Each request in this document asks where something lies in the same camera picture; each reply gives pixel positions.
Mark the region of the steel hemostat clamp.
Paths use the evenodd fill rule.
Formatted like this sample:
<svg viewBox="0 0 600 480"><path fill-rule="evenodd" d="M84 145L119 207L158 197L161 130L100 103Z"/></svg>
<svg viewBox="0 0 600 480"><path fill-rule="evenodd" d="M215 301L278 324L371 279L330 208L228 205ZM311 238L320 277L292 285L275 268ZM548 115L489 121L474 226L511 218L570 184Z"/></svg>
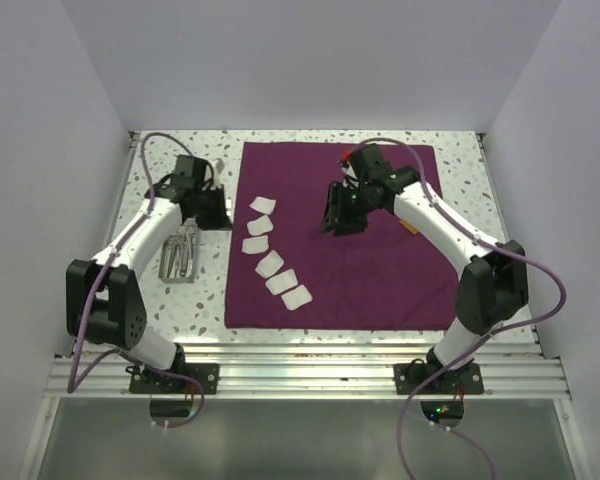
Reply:
<svg viewBox="0 0 600 480"><path fill-rule="evenodd" d="M170 238L165 242L164 245L164 266L162 269L163 274L166 277L170 277L175 263L175 257L177 253L177 241L175 238Z"/></svg>

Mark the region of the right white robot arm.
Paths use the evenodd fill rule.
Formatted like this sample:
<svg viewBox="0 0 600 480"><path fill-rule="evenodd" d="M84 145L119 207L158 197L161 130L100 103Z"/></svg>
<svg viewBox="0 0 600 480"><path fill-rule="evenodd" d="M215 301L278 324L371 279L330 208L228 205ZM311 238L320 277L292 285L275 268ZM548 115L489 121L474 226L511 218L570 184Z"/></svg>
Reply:
<svg viewBox="0 0 600 480"><path fill-rule="evenodd" d="M525 251L500 243L462 218L427 182L424 165L393 167L380 145L366 143L340 162L342 181L329 185L320 230L335 236L363 232L368 215L385 210L418 230L454 268L459 283L455 318L428 353L425 379L448 392L473 360L473 348L528 304Z"/></svg>

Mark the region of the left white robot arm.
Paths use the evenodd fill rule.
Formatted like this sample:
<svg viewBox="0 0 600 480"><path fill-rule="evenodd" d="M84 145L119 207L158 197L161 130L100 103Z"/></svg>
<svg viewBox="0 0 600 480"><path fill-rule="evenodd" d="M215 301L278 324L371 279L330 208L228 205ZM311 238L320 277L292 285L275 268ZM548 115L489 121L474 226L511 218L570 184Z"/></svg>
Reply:
<svg viewBox="0 0 600 480"><path fill-rule="evenodd" d="M72 374L85 343L115 347L153 369L165 392L181 390L187 367L177 345L148 325L139 281L168 237L192 222L201 230L229 230L224 187L201 158L180 155L174 170L151 185L132 220L89 260L66 270L67 331L75 338Z"/></svg>

